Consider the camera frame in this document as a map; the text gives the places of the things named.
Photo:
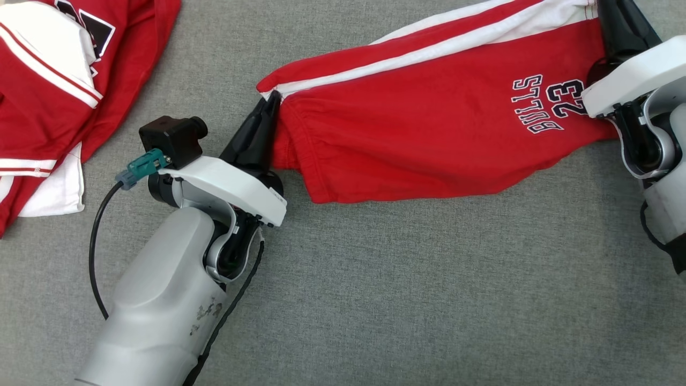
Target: cable connector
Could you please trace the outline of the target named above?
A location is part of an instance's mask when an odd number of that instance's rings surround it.
[[[152,149],[144,155],[130,162],[126,170],[117,174],[115,180],[120,181],[122,190],[133,188],[141,179],[157,173],[157,170],[166,167],[172,160],[162,153],[160,149]]]

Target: gray fabric surface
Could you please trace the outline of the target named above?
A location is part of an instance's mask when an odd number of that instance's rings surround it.
[[[0,241],[0,385],[68,385],[103,324],[86,256],[97,206],[137,129],[198,115],[217,155],[290,61],[368,43],[471,1],[187,1],[126,123],[84,167],[86,210],[20,219]],[[681,0],[639,2],[665,38]],[[508,191],[314,205],[283,172],[288,214],[213,348],[204,385],[684,385],[686,284],[639,224],[619,143]],[[171,208],[116,195],[97,272],[106,304]],[[231,296],[238,285],[231,289]]]

